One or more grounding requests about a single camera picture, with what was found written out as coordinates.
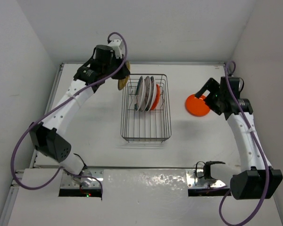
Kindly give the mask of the yellow patterned plate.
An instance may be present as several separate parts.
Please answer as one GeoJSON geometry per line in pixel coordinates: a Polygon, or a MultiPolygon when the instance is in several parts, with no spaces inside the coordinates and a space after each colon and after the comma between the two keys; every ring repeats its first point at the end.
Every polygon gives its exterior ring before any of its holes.
{"type": "Polygon", "coordinates": [[[126,65],[127,69],[129,70],[129,74],[124,79],[118,81],[118,83],[117,83],[118,90],[122,90],[126,86],[128,80],[130,78],[130,67],[131,67],[130,62],[126,61],[125,65],[126,65]]]}

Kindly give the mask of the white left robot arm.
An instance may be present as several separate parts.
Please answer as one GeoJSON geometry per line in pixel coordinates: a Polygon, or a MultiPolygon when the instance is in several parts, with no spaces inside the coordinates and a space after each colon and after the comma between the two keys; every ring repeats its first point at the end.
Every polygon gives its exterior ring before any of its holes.
{"type": "Polygon", "coordinates": [[[64,139],[68,125],[106,79],[123,80],[129,75],[123,49],[127,49],[127,44],[121,39],[109,40],[107,45],[97,45],[92,57],[77,69],[57,106],[39,123],[35,123],[30,131],[35,150],[55,160],[70,174],[79,175],[84,163],[64,139]]]}

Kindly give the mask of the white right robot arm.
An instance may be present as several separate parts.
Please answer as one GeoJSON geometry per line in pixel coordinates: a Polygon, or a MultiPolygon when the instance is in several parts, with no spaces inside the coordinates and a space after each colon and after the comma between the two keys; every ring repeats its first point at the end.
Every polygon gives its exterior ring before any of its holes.
{"type": "Polygon", "coordinates": [[[223,161],[207,161],[203,166],[203,177],[224,182],[237,200],[269,199],[280,185],[283,175],[279,169],[272,167],[260,150],[251,103],[240,97],[243,85],[243,80],[236,77],[222,77],[220,82],[210,78],[195,95],[199,98],[209,91],[204,102],[210,110],[225,116],[241,163],[241,170],[236,171],[223,161]]]}

